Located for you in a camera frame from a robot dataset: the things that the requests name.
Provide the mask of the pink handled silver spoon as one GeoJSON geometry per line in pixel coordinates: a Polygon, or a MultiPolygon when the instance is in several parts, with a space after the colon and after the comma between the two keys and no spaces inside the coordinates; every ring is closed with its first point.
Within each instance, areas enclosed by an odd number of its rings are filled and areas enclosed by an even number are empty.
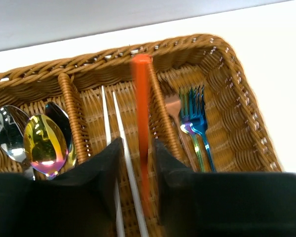
{"type": "Polygon", "coordinates": [[[19,163],[23,174],[35,180],[34,169],[27,161],[23,137],[29,116],[13,105],[0,107],[0,147],[13,161],[19,163]]]}

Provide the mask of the blue fork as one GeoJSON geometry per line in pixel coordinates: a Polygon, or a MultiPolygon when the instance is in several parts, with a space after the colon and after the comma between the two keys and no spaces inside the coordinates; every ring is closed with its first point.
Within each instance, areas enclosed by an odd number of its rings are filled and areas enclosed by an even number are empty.
{"type": "Polygon", "coordinates": [[[213,172],[216,172],[213,158],[211,156],[211,150],[206,136],[208,129],[206,113],[205,113],[205,101],[204,101],[204,86],[197,86],[191,88],[189,92],[189,116],[191,122],[191,129],[193,132],[201,136],[206,152],[208,161],[213,172]]]}

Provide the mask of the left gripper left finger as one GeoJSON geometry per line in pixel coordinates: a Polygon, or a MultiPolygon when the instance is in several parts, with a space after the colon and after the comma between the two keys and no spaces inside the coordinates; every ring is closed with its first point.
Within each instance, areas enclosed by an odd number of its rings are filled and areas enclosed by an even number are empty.
{"type": "Polygon", "coordinates": [[[0,173],[0,237],[108,237],[122,150],[116,138],[50,181],[0,173]]]}

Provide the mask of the gold rainbow spoon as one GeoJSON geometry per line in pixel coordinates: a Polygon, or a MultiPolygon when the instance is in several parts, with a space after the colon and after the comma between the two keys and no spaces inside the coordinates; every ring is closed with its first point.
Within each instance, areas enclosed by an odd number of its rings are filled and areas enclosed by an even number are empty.
{"type": "Polygon", "coordinates": [[[23,144],[27,161],[47,179],[55,178],[66,163],[68,148],[64,135],[46,115],[36,114],[29,118],[23,144]]]}

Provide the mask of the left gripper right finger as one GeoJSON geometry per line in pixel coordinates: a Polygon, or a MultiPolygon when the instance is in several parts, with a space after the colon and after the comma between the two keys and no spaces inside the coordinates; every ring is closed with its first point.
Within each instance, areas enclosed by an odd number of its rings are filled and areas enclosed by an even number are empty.
{"type": "Polygon", "coordinates": [[[296,173],[194,172],[154,141],[168,237],[296,237],[296,173]]]}

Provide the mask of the long orange chopstick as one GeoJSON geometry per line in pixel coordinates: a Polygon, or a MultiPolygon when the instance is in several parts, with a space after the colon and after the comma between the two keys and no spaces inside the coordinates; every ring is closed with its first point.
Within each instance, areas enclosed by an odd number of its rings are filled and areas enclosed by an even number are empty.
{"type": "Polygon", "coordinates": [[[144,215],[149,216],[149,178],[148,178],[148,106],[149,106],[149,71],[151,57],[147,54],[138,54],[133,57],[132,76],[136,86],[136,108],[138,142],[140,153],[140,168],[142,173],[142,203],[144,215]]]}

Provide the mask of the green rainbow fork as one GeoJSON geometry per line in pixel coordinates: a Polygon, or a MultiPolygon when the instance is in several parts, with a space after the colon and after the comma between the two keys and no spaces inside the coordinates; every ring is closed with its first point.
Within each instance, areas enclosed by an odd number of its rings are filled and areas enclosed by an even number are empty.
{"type": "Polygon", "coordinates": [[[198,142],[197,134],[192,130],[192,120],[195,115],[198,116],[197,110],[195,108],[194,92],[191,88],[190,90],[179,88],[179,98],[181,101],[180,110],[180,121],[181,121],[181,131],[188,134],[193,142],[194,151],[197,156],[200,171],[205,172],[204,162],[201,154],[201,148],[198,142]]]}

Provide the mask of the copper fork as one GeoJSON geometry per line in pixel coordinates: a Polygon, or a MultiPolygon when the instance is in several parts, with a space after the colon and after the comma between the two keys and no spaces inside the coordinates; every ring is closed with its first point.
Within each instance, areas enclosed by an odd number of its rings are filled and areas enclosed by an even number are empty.
{"type": "Polygon", "coordinates": [[[166,109],[167,112],[169,114],[169,116],[172,117],[172,119],[175,122],[175,125],[178,129],[178,135],[180,137],[180,141],[182,143],[183,149],[188,157],[188,160],[190,162],[190,165],[192,167],[192,169],[194,171],[197,170],[197,167],[193,161],[193,156],[192,153],[189,150],[188,144],[187,144],[187,140],[184,138],[183,136],[183,132],[181,130],[181,122],[180,122],[180,117],[179,117],[179,113],[181,110],[181,101],[180,98],[178,97],[177,94],[175,95],[171,95],[171,96],[166,96],[165,97],[165,104],[166,104],[166,109]]]}

